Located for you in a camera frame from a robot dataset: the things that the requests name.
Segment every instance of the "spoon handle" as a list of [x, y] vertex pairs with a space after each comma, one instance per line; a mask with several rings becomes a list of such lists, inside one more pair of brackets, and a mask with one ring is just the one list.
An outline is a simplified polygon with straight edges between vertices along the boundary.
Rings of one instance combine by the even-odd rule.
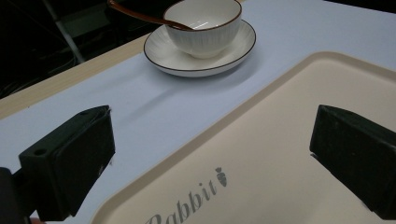
[[116, 9], [119, 12], [122, 12], [122, 13], [128, 15], [128, 16], [137, 18], [137, 19], [142, 20], [142, 21], [148, 21], [148, 22], [157, 23], [157, 24], [170, 25], [170, 26], [174, 26], [176, 28], [182, 29], [182, 30], [193, 30], [192, 28], [190, 28], [190, 27], [188, 27], [186, 25], [183, 25], [181, 23], [175, 22], [175, 21], [168, 21], [168, 20], [164, 20], [164, 19], [150, 17], [148, 15], [144, 15], [144, 14], [132, 11], [131, 9], [123, 7], [122, 5], [118, 4], [114, 0], [107, 0], [107, 4], [110, 7]]

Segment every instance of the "cup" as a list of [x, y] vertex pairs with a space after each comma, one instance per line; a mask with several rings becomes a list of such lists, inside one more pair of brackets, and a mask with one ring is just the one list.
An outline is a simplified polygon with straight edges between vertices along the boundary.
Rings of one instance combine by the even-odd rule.
[[170, 6], [163, 17], [193, 28], [189, 31], [166, 25], [178, 49], [207, 59], [230, 46], [239, 31], [241, 14], [242, 6], [234, 0], [184, 0]]

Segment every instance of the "saucer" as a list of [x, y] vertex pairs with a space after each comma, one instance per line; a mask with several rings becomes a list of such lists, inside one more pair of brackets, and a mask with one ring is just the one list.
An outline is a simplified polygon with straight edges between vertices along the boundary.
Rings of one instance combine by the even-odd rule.
[[160, 26], [145, 42], [146, 57], [165, 73], [180, 77], [207, 77], [225, 72], [246, 59], [256, 43], [256, 33], [246, 21], [241, 21], [233, 43], [219, 55], [196, 59], [177, 49], [166, 31]]

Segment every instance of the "beige tray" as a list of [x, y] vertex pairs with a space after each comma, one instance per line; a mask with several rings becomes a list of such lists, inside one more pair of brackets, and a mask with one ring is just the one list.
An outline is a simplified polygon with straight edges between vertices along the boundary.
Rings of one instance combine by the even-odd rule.
[[388, 223], [310, 156], [320, 104], [395, 131], [396, 73], [313, 54], [115, 194], [92, 223]]

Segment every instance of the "tray rim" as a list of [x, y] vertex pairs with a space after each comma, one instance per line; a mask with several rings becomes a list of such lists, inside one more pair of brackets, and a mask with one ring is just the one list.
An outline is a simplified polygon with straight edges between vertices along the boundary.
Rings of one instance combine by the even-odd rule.
[[168, 156], [164, 157], [161, 161], [154, 164], [151, 168], [147, 169], [142, 175], [137, 177], [136, 179], [130, 181], [121, 189], [112, 193], [109, 197], [107, 197], [95, 210], [90, 223], [95, 223], [96, 219], [104, 220], [103, 217], [107, 217], [108, 214], [113, 211], [113, 204], [120, 204], [118, 198], [121, 197], [125, 192], [131, 197], [136, 195], [141, 189], [155, 181], [159, 176], [163, 175], [167, 171], [169, 171], [172, 167], [176, 166], [180, 161], [184, 158], [188, 157], [195, 149], [199, 148], [200, 145], [204, 144], [206, 141], [210, 140], [212, 137], [219, 133], [221, 130], [225, 129], [229, 124], [233, 123], [239, 117], [244, 115], [249, 111], [254, 105], [258, 104], [260, 101], [269, 96], [272, 92], [276, 91], [283, 84], [287, 83], [290, 79], [297, 76], [300, 72], [302, 72], [306, 67], [320, 60], [333, 60], [340, 63], [347, 63], [349, 66], [357, 67], [359, 64], [359, 69], [363, 69], [364, 71], [371, 71], [378, 74], [381, 77], [389, 79], [391, 81], [396, 82], [396, 71], [388, 69], [386, 67], [380, 66], [375, 63], [370, 63], [368, 61], [364, 61], [362, 59], [347, 55], [342, 52], [337, 51], [318, 51], [312, 54], [309, 54], [297, 64], [295, 64], [292, 68], [287, 70], [283, 75], [276, 78], [272, 82], [270, 82], [267, 86], [264, 86], [259, 91], [252, 94], [251, 97], [247, 98], [244, 102], [237, 105], [233, 108], [229, 113], [225, 114], [223, 117], [213, 122], [209, 127], [200, 133], [196, 134], [192, 139], [187, 141], [181, 147], [175, 149]]

